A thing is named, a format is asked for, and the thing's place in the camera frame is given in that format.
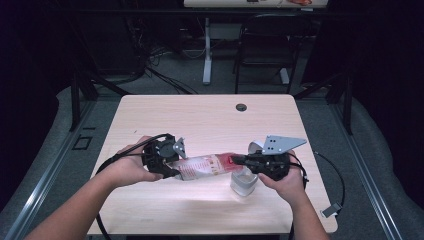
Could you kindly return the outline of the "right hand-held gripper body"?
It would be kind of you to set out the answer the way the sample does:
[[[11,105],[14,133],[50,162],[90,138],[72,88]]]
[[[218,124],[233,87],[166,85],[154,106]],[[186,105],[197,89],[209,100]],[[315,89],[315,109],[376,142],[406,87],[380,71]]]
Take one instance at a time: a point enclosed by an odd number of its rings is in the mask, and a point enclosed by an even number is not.
[[[306,143],[305,139],[285,136],[267,135],[263,141],[264,147],[249,154],[248,166],[252,173],[263,173],[274,181],[283,179],[291,167],[298,167],[302,172],[303,181],[307,181],[307,172],[300,160],[291,150]]]

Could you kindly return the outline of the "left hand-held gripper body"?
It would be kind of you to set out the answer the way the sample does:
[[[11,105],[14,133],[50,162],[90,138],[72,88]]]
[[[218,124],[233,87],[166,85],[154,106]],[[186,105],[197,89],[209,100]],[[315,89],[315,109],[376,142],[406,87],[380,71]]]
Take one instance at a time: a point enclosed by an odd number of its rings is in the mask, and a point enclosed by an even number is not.
[[[169,164],[186,159],[184,139],[176,139],[171,134],[161,134],[147,141],[142,153],[142,163],[151,173],[162,174]]]

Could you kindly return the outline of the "grey flip-lid seasoning jar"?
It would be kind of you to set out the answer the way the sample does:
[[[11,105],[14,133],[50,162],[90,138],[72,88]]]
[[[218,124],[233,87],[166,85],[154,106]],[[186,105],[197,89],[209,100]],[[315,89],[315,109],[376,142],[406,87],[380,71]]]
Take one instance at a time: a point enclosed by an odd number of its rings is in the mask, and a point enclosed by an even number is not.
[[[255,140],[249,144],[248,153],[253,154],[258,150],[262,150],[263,147],[263,142]],[[231,174],[230,187],[239,196],[247,197],[254,191],[257,181],[258,176],[244,166],[241,170],[237,170]]]

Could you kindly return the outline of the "white spout pouch red print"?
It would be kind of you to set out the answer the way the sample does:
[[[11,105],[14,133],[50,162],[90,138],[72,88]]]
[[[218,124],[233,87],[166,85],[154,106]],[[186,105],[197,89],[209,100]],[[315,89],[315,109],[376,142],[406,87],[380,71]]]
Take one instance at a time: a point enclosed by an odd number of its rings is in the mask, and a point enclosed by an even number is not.
[[[243,166],[235,164],[232,156],[233,153],[222,153],[191,157],[173,162],[171,168],[179,171],[177,178],[183,181],[241,171]]]

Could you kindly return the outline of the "person's left hand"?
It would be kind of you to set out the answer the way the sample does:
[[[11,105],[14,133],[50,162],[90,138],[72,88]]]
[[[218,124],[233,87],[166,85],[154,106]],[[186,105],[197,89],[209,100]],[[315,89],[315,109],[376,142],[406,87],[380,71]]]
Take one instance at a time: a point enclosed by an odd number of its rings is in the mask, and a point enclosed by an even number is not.
[[[142,164],[141,144],[149,136],[141,137],[135,144],[130,144],[118,151],[122,157],[108,166],[104,173],[113,188],[133,185],[139,182],[154,182],[163,178],[162,174],[149,172]]]

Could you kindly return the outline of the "person's right hand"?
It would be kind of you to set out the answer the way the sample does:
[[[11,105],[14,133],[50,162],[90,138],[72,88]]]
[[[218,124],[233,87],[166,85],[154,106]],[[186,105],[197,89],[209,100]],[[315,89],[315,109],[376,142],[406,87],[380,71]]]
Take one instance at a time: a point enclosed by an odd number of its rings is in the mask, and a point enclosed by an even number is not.
[[[265,186],[275,190],[293,211],[310,203],[304,189],[301,170],[298,167],[291,167],[288,174],[279,181],[274,181],[263,173],[259,174],[259,179]]]

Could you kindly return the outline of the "black metal stand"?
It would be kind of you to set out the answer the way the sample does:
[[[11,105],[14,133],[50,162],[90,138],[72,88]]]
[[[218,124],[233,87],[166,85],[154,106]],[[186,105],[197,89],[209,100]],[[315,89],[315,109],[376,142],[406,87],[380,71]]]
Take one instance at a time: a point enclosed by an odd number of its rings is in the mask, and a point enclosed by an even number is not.
[[[328,104],[337,104],[341,97],[343,99],[342,125],[349,135],[352,135],[351,117],[353,102],[353,79],[352,70],[346,67],[340,72],[335,73],[324,81],[313,84],[306,90],[294,95],[296,100],[303,99],[319,89],[329,86],[325,99]]]
[[[74,131],[81,122],[80,94],[88,101],[96,101],[99,93],[94,84],[100,84],[120,96],[129,95],[129,92],[109,82],[99,74],[89,70],[75,70],[71,79],[71,110],[72,124],[71,131]]]

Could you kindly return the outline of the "white desk leg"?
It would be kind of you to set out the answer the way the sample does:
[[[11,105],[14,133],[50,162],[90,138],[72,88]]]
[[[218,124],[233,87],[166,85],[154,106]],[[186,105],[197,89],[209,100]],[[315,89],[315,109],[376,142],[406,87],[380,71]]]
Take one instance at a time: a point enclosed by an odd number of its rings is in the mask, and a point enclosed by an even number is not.
[[[205,19],[204,37],[205,37],[205,60],[204,60],[202,82],[204,85],[209,85],[211,83],[212,57],[211,57],[210,21],[208,18]]]

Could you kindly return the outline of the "black folding chair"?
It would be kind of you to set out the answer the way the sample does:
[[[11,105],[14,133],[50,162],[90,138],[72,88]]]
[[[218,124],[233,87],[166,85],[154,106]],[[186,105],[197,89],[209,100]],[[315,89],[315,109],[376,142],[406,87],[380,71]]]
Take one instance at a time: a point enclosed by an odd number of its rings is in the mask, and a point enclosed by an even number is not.
[[[235,92],[239,90],[242,67],[273,68],[279,75],[289,69],[286,92],[289,93],[297,70],[304,39],[312,30],[312,21],[302,16],[258,14],[249,17],[240,27],[233,65]]]

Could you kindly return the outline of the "white-topped desk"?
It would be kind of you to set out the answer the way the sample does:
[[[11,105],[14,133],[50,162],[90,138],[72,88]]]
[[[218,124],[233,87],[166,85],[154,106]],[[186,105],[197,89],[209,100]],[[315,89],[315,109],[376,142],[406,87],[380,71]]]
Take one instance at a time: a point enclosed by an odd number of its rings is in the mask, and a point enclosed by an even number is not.
[[[191,8],[326,8],[330,0],[183,0]]]

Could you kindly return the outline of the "aluminium floor rail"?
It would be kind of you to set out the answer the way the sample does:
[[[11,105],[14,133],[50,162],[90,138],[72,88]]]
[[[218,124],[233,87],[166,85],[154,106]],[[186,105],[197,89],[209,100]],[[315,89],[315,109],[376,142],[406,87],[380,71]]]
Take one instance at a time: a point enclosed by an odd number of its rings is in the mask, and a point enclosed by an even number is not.
[[[361,184],[368,196],[368,199],[374,209],[374,212],[380,222],[380,225],[386,235],[387,240],[404,240],[398,226],[396,225],[391,212],[388,209],[386,201],[381,194],[366,162],[360,151],[356,140],[352,134],[350,134],[342,121],[342,111],[337,105],[330,104],[329,109],[335,118],[336,125],[343,135],[343,138],[348,144],[348,149],[353,155],[353,163],[355,165],[356,172],[359,176]]]
[[[21,240],[29,231],[95,106],[96,102],[84,103],[80,121],[70,131],[71,107],[64,103],[59,105],[52,127],[37,156],[6,207],[0,212],[0,240]]]

